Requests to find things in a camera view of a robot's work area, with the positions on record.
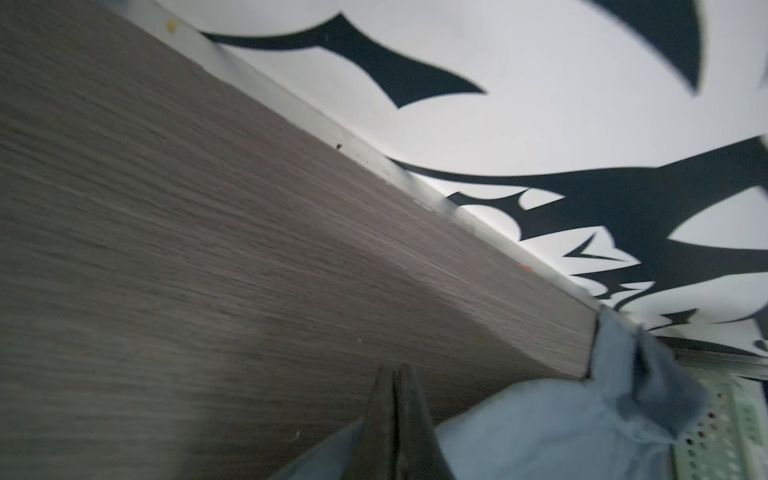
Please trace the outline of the grey blue t shirt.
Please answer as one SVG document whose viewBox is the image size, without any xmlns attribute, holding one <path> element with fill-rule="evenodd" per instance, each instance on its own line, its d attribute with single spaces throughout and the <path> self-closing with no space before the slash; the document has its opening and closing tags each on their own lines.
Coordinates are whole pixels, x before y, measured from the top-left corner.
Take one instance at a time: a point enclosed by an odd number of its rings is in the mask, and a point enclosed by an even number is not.
<svg viewBox="0 0 768 480">
<path fill-rule="evenodd" d="M 602 308 L 584 380 L 516 383 L 434 426 L 454 479 L 665 479 L 709 400 L 659 340 Z M 278 477 L 342 479 L 364 417 Z"/>
</svg>

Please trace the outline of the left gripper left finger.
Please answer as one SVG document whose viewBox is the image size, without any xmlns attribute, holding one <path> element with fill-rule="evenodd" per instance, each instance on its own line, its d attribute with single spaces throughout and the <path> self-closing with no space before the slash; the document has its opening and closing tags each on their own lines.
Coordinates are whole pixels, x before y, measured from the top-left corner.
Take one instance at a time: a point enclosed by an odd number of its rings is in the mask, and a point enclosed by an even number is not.
<svg viewBox="0 0 768 480">
<path fill-rule="evenodd" d="M 342 479 L 394 479 L 396 469 L 396 373 L 381 367 L 358 445 Z"/>
</svg>

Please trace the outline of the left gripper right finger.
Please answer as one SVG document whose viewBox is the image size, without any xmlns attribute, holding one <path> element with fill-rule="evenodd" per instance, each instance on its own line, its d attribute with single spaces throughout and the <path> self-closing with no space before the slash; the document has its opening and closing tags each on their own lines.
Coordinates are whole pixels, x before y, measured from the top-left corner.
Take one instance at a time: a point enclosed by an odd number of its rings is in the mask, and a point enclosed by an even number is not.
<svg viewBox="0 0 768 480">
<path fill-rule="evenodd" d="M 395 479 L 454 479 L 443 455 L 434 422 L 413 368 L 396 373 L 397 440 Z"/>
</svg>

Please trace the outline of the green plastic basket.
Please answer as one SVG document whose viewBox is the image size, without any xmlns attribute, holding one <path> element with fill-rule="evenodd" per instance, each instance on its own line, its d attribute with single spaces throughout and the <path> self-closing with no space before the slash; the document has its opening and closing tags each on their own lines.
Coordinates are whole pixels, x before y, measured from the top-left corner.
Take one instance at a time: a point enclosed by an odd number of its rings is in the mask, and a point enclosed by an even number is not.
<svg viewBox="0 0 768 480">
<path fill-rule="evenodd" d="M 716 370 L 690 370 L 708 406 L 672 450 L 675 479 L 767 479 L 767 382 Z"/>
</svg>

